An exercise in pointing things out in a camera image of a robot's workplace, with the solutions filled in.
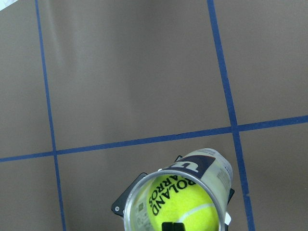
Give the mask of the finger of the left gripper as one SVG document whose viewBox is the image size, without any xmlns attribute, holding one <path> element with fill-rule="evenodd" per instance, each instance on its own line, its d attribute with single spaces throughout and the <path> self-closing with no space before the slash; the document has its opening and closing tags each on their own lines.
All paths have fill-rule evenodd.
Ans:
<svg viewBox="0 0 308 231">
<path fill-rule="evenodd" d="M 147 173 L 141 173 L 122 193 L 121 195 L 112 203 L 111 205 L 111 211 L 120 217 L 124 216 L 124 210 L 126 201 L 128 199 L 128 196 L 134 186 L 144 177 L 147 176 Z"/>
<path fill-rule="evenodd" d="M 229 202 L 231 201 L 233 195 L 235 193 L 235 190 L 233 188 L 230 188 L 230 192 L 229 192 L 229 197 L 228 197 L 228 202 L 227 204 L 229 204 Z"/>
</svg>

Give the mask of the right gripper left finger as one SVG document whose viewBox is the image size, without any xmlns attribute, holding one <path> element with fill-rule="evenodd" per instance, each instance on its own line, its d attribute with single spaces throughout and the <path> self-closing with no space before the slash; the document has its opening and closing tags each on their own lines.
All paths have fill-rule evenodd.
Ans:
<svg viewBox="0 0 308 231">
<path fill-rule="evenodd" d="M 173 222 L 163 222 L 162 231 L 173 231 Z"/>
</svg>

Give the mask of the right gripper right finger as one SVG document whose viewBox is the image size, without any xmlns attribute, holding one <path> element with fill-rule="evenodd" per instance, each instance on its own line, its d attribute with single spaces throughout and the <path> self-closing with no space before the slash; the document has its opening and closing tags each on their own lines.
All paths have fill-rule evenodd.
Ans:
<svg viewBox="0 0 308 231">
<path fill-rule="evenodd" d="M 173 231 L 185 231 L 185 225 L 183 223 L 173 223 Z"/>
</svg>

